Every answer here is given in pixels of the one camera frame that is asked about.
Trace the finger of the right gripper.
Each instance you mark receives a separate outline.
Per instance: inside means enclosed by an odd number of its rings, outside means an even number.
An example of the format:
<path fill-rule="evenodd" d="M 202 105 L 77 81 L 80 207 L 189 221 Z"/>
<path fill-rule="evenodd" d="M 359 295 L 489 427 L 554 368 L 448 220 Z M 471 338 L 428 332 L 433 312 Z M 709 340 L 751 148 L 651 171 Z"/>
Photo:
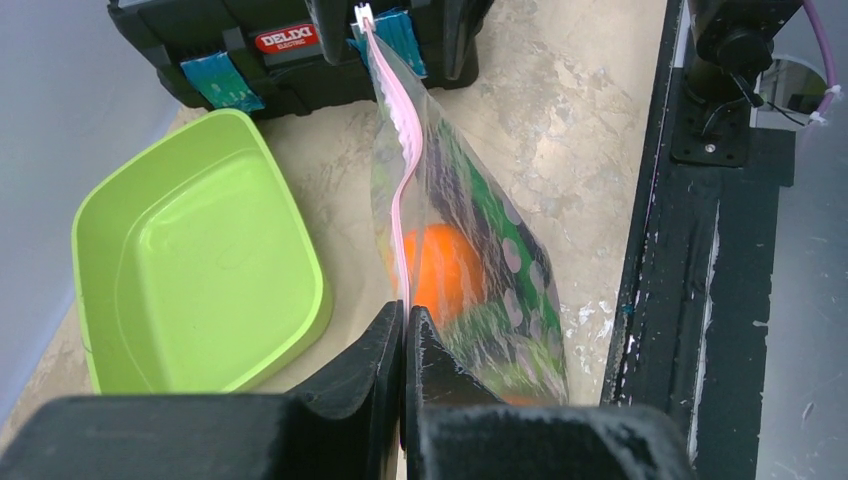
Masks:
<path fill-rule="evenodd" d="M 346 62 L 348 39 L 351 37 L 351 15 L 354 1 L 349 0 L 305 0 L 310 18 L 316 27 L 323 55 L 330 65 Z"/>
<path fill-rule="evenodd" d="M 476 36 L 493 0 L 443 2 L 442 65 L 448 81 L 474 81 L 479 73 Z"/>

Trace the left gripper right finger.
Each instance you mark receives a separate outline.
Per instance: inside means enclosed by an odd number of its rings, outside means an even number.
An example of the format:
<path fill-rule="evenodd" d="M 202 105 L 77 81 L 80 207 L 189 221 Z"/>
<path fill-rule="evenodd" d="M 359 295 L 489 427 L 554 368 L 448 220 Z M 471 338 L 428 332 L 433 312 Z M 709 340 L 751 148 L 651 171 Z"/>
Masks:
<path fill-rule="evenodd" d="M 483 415 L 502 403 L 442 343 L 426 308 L 411 310 L 405 341 L 407 477 L 480 477 L 498 455 Z"/>

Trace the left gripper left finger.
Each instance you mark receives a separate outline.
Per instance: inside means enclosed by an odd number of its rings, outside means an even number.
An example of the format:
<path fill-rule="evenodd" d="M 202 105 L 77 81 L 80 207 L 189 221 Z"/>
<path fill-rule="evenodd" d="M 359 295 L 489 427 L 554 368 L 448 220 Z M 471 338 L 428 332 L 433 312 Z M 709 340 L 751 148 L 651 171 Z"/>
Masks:
<path fill-rule="evenodd" d="M 403 303 L 284 395 L 286 479 L 393 479 L 402 383 Z"/>

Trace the clear zip top bag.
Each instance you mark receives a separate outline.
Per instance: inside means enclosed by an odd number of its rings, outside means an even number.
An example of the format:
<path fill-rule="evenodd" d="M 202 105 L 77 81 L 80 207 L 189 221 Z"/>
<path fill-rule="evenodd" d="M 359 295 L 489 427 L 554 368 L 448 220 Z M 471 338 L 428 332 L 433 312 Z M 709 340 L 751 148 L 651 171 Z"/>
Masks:
<path fill-rule="evenodd" d="M 352 43 L 378 106 L 375 235 L 394 292 L 425 309 L 458 364 L 517 405 L 569 399 L 546 249 L 426 82 L 436 76 L 406 9 L 353 9 Z"/>

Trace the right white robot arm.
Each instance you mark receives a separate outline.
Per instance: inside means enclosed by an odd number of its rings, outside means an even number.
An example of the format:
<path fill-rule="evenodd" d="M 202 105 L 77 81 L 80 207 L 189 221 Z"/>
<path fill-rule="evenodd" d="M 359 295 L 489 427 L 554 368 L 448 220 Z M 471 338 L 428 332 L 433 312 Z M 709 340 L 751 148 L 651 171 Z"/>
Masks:
<path fill-rule="evenodd" d="M 482 28 L 489 1 L 308 1 L 325 58 L 338 64 L 342 48 L 367 51 L 379 37 L 421 77 L 456 80 Z M 772 63 L 773 39 L 805 1 L 690 1 L 695 64 L 689 89 L 700 102 L 744 98 L 754 106 L 753 82 Z"/>

